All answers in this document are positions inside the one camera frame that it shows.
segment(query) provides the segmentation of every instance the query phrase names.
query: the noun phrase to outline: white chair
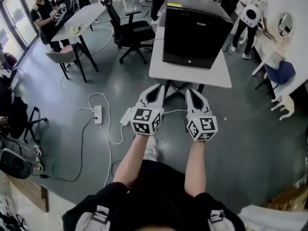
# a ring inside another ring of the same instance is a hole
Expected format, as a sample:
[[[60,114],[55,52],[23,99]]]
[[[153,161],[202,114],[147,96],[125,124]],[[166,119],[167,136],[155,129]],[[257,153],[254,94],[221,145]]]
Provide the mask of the white chair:
[[[85,74],[83,72],[83,68],[80,62],[80,56],[82,54],[85,54],[88,58],[88,54],[86,53],[86,51],[82,48],[81,44],[77,43],[75,45],[69,45],[66,46],[61,52],[55,52],[54,50],[52,50],[51,52],[45,53],[53,62],[60,64],[62,71],[64,72],[64,75],[66,77],[66,79],[69,79],[67,74],[66,74],[66,68],[64,64],[69,64],[69,63],[73,63],[76,62],[82,77],[84,79],[85,82],[87,82]],[[98,69],[96,67],[96,65],[92,64],[93,67],[95,68],[96,72],[98,72]]]
[[[272,100],[272,103],[277,102],[279,99],[280,99],[280,97]],[[282,105],[284,105],[284,107],[282,107],[280,109],[280,111],[288,110],[289,113],[286,114],[286,115],[281,116],[279,118],[279,120],[281,120],[281,121],[284,118],[290,117],[294,113],[294,111],[295,111],[294,101],[293,101],[293,99],[289,95],[282,96],[281,97],[281,102],[279,104],[277,104],[275,107],[271,108],[270,110],[273,111],[273,110],[277,109],[278,107],[280,107]]]

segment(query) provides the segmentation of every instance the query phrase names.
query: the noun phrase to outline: white power strip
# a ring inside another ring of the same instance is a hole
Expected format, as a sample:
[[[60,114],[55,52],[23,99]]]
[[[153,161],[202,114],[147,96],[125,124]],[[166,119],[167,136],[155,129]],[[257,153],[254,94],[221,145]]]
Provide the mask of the white power strip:
[[[96,125],[100,125],[103,123],[103,108],[101,105],[94,107],[94,116],[97,118],[94,120]]]

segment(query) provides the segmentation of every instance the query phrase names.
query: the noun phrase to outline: wooden board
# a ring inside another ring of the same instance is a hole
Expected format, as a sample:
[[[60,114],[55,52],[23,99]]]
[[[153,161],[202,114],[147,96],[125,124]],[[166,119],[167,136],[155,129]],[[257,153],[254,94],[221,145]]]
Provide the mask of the wooden board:
[[[20,180],[11,176],[7,177],[9,181],[35,206],[37,206],[45,213],[49,212],[48,190],[46,188],[37,185],[29,178]]]

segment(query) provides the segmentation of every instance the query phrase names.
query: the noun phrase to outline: yellow label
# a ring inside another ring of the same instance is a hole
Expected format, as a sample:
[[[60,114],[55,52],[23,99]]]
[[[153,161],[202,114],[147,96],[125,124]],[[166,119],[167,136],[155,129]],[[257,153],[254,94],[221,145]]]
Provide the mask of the yellow label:
[[[171,7],[179,7],[179,8],[181,8],[182,7],[182,5],[180,5],[180,4],[178,4],[178,3],[168,3],[167,4],[168,6],[171,6]]]

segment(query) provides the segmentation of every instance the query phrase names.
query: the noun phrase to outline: black speaker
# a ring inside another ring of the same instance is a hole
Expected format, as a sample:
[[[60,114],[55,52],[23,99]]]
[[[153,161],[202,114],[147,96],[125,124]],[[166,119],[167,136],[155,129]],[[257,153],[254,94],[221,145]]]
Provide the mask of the black speaker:
[[[26,179],[32,174],[32,166],[20,155],[6,148],[0,155],[0,170],[18,179]]]

